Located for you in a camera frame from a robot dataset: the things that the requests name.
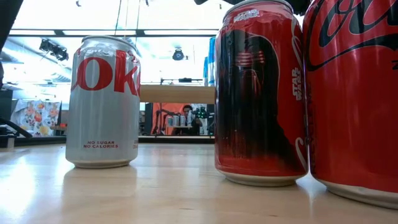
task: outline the table surface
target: table surface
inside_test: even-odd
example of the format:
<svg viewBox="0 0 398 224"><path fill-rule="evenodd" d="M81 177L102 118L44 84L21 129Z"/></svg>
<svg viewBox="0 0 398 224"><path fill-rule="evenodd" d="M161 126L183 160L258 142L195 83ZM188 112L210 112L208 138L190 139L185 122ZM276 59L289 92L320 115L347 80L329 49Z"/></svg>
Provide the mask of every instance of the table surface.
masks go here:
<svg viewBox="0 0 398 224"><path fill-rule="evenodd" d="M214 146L140 144L130 166L74 169L65 146L0 152L0 223L398 223L398 211L297 185L249 187L214 168Z"/></svg>

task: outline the can bottom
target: can bottom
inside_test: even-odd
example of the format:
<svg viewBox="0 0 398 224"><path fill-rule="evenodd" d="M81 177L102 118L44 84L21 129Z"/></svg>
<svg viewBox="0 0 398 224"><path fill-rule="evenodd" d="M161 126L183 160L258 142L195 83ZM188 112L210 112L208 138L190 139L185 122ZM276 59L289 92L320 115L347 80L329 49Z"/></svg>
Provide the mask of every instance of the can bottom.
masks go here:
<svg viewBox="0 0 398 224"><path fill-rule="evenodd" d="M105 169L105 168L116 168L129 165L131 160L126 161L114 161L114 162L105 162L105 161L95 161L95 162L73 162L73 164L77 168L83 169Z"/></svg>
<svg viewBox="0 0 398 224"><path fill-rule="evenodd" d="M225 177L237 184L257 186L257 187L284 187L295 184L295 180L303 177L304 175L288 176L288 177L264 177L256 175L234 174L218 170L224 174Z"/></svg>
<svg viewBox="0 0 398 224"><path fill-rule="evenodd" d="M333 194L371 205L398 209L398 193L367 189L365 187L335 184L320 179L317 180L325 184L328 190Z"/></svg>

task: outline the red lettering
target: red lettering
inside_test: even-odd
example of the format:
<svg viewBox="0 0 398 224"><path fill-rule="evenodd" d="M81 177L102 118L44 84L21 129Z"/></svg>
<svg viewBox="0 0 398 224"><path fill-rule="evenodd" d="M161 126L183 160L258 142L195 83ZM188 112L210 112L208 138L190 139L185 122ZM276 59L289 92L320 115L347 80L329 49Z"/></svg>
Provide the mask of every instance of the red lettering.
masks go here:
<svg viewBox="0 0 398 224"><path fill-rule="evenodd" d="M87 82L86 82L86 68L87 68L88 62L90 62L92 60L96 60L98 63L99 75L98 75L98 83L93 88L90 88L90 87L88 87ZM103 88L107 87L112 82L112 76L113 76L112 68L106 60L104 60L102 58L98 58L98 57L86 58L80 63L80 65L78 67L77 81L72 86L72 91L76 88L76 86L80 86L80 88L82 88L84 90L88 90L88 91L102 90Z"/></svg>
<svg viewBox="0 0 398 224"><path fill-rule="evenodd" d="M137 85L138 97L140 97L141 96L141 69L138 72L136 85Z"/></svg>
<svg viewBox="0 0 398 224"><path fill-rule="evenodd" d="M137 89L133 80L134 73L137 71L137 69L138 67L135 66L130 72L126 74L126 53L122 50L117 50L114 90L120 93L124 93L124 84L127 82L131 94L137 96Z"/></svg>

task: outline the can lid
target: can lid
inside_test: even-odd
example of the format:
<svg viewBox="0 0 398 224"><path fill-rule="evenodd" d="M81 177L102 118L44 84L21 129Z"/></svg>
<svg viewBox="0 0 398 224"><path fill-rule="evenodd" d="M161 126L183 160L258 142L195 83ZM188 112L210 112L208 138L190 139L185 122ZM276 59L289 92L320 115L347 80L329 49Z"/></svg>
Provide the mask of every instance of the can lid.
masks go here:
<svg viewBox="0 0 398 224"><path fill-rule="evenodd" d="M105 39L111 39L111 40L122 42L122 43L127 44L128 46L134 48L134 50L138 53L138 50L137 50L136 46L134 46L131 43L129 43L129 42L125 41L125 40L122 40L120 38L112 37L112 36L108 36L108 35L89 35L87 37L84 37L83 40L81 40L81 42L83 43L83 41L85 41L85 40L96 39L96 38L105 38Z"/></svg>
<svg viewBox="0 0 398 224"><path fill-rule="evenodd" d="M244 6L244 5L247 5L247 4L251 4L251 3L255 3L255 2L277 2L277 3L281 3L281 4L286 5L292 11L292 14L293 14L293 7L285 0L245 0L245 1L237 3L231 9L226 11L226 14L225 14L225 16L223 18L223 22L225 21L225 17L228 16L228 14L231 13L233 10L235 10L235 9L241 7L241 6Z"/></svg>

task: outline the aluminum can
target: aluminum can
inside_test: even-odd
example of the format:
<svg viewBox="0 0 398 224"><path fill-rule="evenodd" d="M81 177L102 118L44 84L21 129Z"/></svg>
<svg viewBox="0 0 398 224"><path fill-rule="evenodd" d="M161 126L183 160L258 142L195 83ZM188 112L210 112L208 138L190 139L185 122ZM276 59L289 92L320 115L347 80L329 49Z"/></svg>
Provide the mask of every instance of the aluminum can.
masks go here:
<svg viewBox="0 0 398 224"><path fill-rule="evenodd" d="M398 208L398 1L316 0L303 24L312 175Z"/></svg>
<svg viewBox="0 0 398 224"><path fill-rule="evenodd" d="M208 55L208 86L214 86L215 85L215 72L216 72L216 66L215 66L215 49L216 49L216 37L210 38L210 44L209 44L209 55Z"/></svg>
<svg viewBox="0 0 398 224"><path fill-rule="evenodd" d="M173 126L179 126L180 125L180 116L174 115L173 116Z"/></svg>
<svg viewBox="0 0 398 224"><path fill-rule="evenodd" d="M216 38L216 168L240 184L307 173L301 29L283 0L241 2Z"/></svg>
<svg viewBox="0 0 398 224"><path fill-rule="evenodd" d="M186 121L186 119L185 119L185 116L184 115L181 115L180 116L180 126L185 126L185 123L186 123L187 121Z"/></svg>
<svg viewBox="0 0 398 224"><path fill-rule="evenodd" d="M194 119L194 115L193 115L192 111L189 111L188 116L187 116L187 126L192 126L193 119Z"/></svg>
<svg viewBox="0 0 398 224"><path fill-rule="evenodd" d="M73 56L66 158L81 168L137 157L141 66L135 46L88 36Z"/></svg>
<svg viewBox="0 0 398 224"><path fill-rule="evenodd" d="M169 127L172 127L173 126L173 117L167 117L167 125L169 126Z"/></svg>

